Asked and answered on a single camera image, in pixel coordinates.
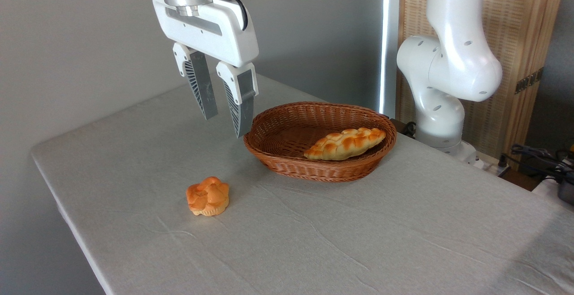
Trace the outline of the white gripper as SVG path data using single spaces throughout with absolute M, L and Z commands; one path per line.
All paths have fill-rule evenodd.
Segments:
M 177 43 L 173 53 L 179 73 L 189 82 L 206 120 L 218 114 L 206 55 L 221 60 L 237 138 L 252 127 L 257 77 L 252 62 L 260 53 L 248 11 L 238 0 L 152 0 L 165 36 Z

